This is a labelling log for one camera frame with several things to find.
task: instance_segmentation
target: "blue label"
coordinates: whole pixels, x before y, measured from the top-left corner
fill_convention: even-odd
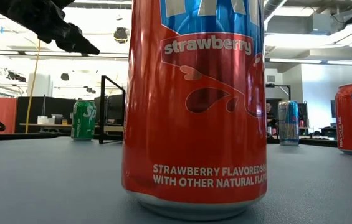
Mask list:
[[[285,124],[297,124],[299,123],[299,112],[297,103],[289,103],[287,105],[288,109],[284,111],[285,113]]]
[[[262,0],[161,0],[162,25],[180,35],[225,32],[252,37],[263,49]]]

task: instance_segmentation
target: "monitor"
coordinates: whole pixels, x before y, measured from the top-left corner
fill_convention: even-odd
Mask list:
[[[95,106],[97,107],[97,123],[100,120],[100,97],[94,99]],[[105,121],[109,119],[114,119],[121,121],[122,116],[122,106],[123,106],[123,95],[111,95],[105,96]]]
[[[335,100],[331,100],[331,113],[332,113],[332,118],[336,118],[336,103],[335,103]]]

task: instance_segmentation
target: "ceiling pipe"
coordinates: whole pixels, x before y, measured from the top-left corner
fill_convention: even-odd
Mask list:
[[[288,0],[268,0],[264,6],[264,22],[268,23],[275,11],[281,8]]]

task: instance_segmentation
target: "ceiling beam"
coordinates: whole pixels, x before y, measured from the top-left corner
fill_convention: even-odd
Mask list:
[[[330,6],[348,7],[352,5],[352,1],[342,1],[342,0],[319,0],[315,2],[311,1],[287,1],[284,6],[295,6],[295,7],[322,7],[324,4],[329,4]]]

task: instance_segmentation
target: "white ceiling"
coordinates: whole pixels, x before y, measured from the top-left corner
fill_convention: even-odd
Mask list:
[[[315,7],[321,6],[319,2],[320,1],[318,0],[288,1],[288,3],[292,5],[315,4]],[[308,10],[308,8],[299,7],[301,13],[297,13],[298,9],[296,8],[285,8],[280,10],[277,14],[290,14],[290,16],[296,16],[296,13],[299,16],[309,16],[312,14],[312,9]],[[83,30],[84,36],[91,41],[93,45],[98,47],[103,54],[128,53],[129,44],[119,44],[114,41],[113,33],[117,27],[131,29],[131,10],[67,7],[64,11],[66,13],[65,20],[78,25]],[[4,32],[0,32],[0,50],[36,51],[38,40],[33,32],[0,15],[0,28],[1,27]],[[315,50],[315,47],[311,45],[306,45],[305,47],[299,47],[299,44],[296,44],[293,47],[287,46],[292,43],[297,43],[298,41],[299,38],[295,38],[287,41],[287,44],[281,45],[281,47],[269,46],[266,48],[267,56],[272,58],[299,58],[308,51]],[[54,43],[42,43],[41,49],[45,52],[63,52]],[[337,59],[335,57],[347,55],[346,52],[352,51],[352,48],[343,48],[340,50],[341,51],[338,53],[332,53],[332,57],[334,57],[333,59]],[[325,49],[323,51],[331,52],[332,50]],[[12,71],[23,73],[27,77],[27,74],[33,71],[34,65],[35,60],[33,57],[9,58],[0,56],[0,71],[4,70],[4,68],[8,68]],[[277,63],[266,64],[267,68],[278,68],[279,66],[280,65]],[[61,85],[63,85],[63,83],[59,77],[62,73],[70,74],[70,80],[66,85],[86,85],[86,83],[89,83],[90,85],[98,85],[100,75],[107,75],[114,79],[119,85],[126,86],[128,77],[126,61],[114,62],[108,60],[90,60],[89,58],[84,58],[83,60],[42,58],[39,62],[39,72],[51,74],[56,82]],[[0,76],[0,80],[5,80],[5,78],[6,77]]]

